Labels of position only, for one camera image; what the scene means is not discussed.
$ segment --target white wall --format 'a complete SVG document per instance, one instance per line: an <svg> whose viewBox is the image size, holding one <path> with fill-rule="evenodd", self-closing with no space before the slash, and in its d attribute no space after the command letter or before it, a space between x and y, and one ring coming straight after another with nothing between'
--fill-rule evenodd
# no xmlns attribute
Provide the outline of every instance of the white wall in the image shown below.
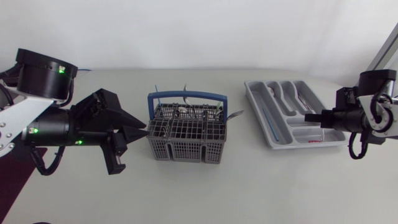
<svg viewBox="0 0 398 224"><path fill-rule="evenodd" d="M353 85L397 21L396 0L3 0L0 70L21 47L80 68L285 68Z"/></svg>

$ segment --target blue handle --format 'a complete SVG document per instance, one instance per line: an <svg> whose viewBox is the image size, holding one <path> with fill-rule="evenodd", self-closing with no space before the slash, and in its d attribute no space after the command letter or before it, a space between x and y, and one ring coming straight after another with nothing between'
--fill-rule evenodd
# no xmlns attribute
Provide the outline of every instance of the blue handle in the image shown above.
<svg viewBox="0 0 398 224"><path fill-rule="evenodd" d="M203 98L209 100L217 100L223 102L224 107L224 123L226 122L228 115L228 98L224 95L215 93L206 93L200 91L160 91L157 93L148 94L148 108L149 108L149 118L152 120L155 118L154 112L154 99L158 98L168 98L168 97L195 97Z"/></svg>

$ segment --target table surface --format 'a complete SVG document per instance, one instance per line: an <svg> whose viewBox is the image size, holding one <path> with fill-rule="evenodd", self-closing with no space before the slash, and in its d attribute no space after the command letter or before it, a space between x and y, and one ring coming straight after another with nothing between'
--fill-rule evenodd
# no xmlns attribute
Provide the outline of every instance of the table surface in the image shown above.
<svg viewBox="0 0 398 224"><path fill-rule="evenodd" d="M398 151L370 145L354 161L346 146L270 149L245 80L305 80L332 108L338 85L280 70L113 70L80 72L77 103L99 88L148 123L147 95L207 91L228 96L228 140L221 164L155 161L149 142L128 145L126 169L108 175L100 147L67 147L57 171L35 171L4 223L396 223ZM55 149L45 155L52 161Z"/></svg>

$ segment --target gray cutlery tray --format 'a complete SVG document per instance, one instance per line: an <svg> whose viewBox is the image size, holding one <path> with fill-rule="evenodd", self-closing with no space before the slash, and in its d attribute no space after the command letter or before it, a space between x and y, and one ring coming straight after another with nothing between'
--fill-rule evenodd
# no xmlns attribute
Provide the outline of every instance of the gray cutlery tray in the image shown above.
<svg viewBox="0 0 398 224"><path fill-rule="evenodd" d="M244 85L246 96L272 149L347 144L343 132L322 129L320 123L304 121L305 114L319 114L326 109L304 81L246 81Z"/></svg>

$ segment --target cable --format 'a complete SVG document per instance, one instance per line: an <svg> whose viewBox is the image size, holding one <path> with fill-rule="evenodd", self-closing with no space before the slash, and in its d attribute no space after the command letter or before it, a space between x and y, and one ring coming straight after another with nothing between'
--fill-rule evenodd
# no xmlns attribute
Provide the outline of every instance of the cable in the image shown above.
<svg viewBox="0 0 398 224"><path fill-rule="evenodd" d="M56 107L56 108L61 108L61 107L64 107L64 106L68 105L68 104L71 102L71 100L72 100L72 97L73 97L73 89L74 89L74 88L75 88L74 79L72 79L72 81L70 82L70 86L69 86L69 95L68 95L68 99L67 99L65 102L61 103L61 104L54 104L54 105L52 105L52 106L53 106L53 107Z"/></svg>
<svg viewBox="0 0 398 224"><path fill-rule="evenodd" d="M392 98L388 94L383 93L381 96L386 97L390 101L390 103L392 103Z"/></svg>
<svg viewBox="0 0 398 224"><path fill-rule="evenodd" d="M0 73L0 79L3 78L7 78L9 76L11 76L13 73L19 72L19 70L21 69L22 65L20 64L15 64L12 68L10 68L9 70L5 71L5 72L1 72Z"/></svg>
<svg viewBox="0 0 398 224"><path fill-rule="evenodd" d="M361 153L359 153L358 155L355 155L354 149L353 149L355 137L356 137L356 133L351 133L351 136L349 137L349 143L348 143L349 155L353 159L362 159L365 156L366 152L368 151L368 144L365 142L362 142Z"/></svg>
<svg viewBox="0 0 398 224"><path fill-rule="evenodd" d="M376 103L379 101L380 96L383 94L383 90L385 87L388 85L390 80L386 80L383 84L383 86L380 88L379 92L377 92L375 95L373 95L372 100L371 100L371 113L374 118L374 121L379 124L381 122L381 116L377 115L377 110L376 110Z"/></svg>
<svg viewBox="0 0 398 224"><path fill-rule="evenodd" d="M39 151L35 148L32 147L30 149L30 156L33 160L33 163L35 164L37 170L42 174L42 175L51 175L55 172L55 170L58 168L58 165L61 162L61 158L63 155L63 152L65 150L65 146L60 146L58 148L58 152L55 153L55 159L51 163L49 168L45 168L45 163L43 161L42 156L40 155Z"/></svg>
<svg viewBox="0 0 398 224"><path fill-rule="evenodd" d="M11 96L10 92L8 91L8 89L6 87L4 87L4 85L2 85L2 84L0 84L0 89L6 96L7 101L10 104L10 106L14 105L14 100L12 99L12 96Z"/></svg>

